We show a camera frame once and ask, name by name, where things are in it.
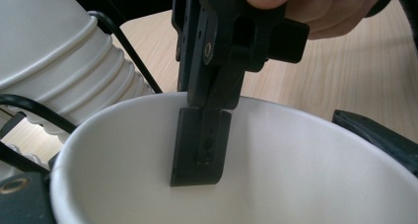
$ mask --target human hand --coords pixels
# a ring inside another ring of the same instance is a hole
[[[287,2],[286,18],[310,26],[309,39],[339,37],[352,31],[379,0],[246,0],[259,9]]]

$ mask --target stacked paper cup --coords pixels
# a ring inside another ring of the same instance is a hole
[[[35,100],[76,125],[110,105],[153,94],[75,0],[0,0],[0,18],[0,94]],[[68,136],[25,113],[61,141]]]

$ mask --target wooden table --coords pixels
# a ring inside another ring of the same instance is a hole
[[[164,92],[176,89],[176,32],[171,12],[122,26]],[[334,110],[367,116],[418,142],[418,62],[409,24],[397,0],[345,37],[309,41],[302,61],[269,60],[247,73],[242,95],[330,120]],[[4,139],[48,159],[60,143],[21,122]]]

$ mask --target hand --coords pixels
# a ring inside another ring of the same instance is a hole
[[[259,9],[288,2],[286,18],[310,26],[309,39],[348,34],[366,17],[378,0],[246,0]]]

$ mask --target table surface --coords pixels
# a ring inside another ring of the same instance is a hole
[[[128,22],[122,30],[163,91],[174,92],[178,63],[171,12]],[[347,36],[309,41],[298,64],[269,60],[259,73],[246,73],[242,95],[327,120],[334,110],[358,113],[418,142],[417,54],[397,0]],[[2,141],[42,160],[61,147],[55,136],[25,120]]]

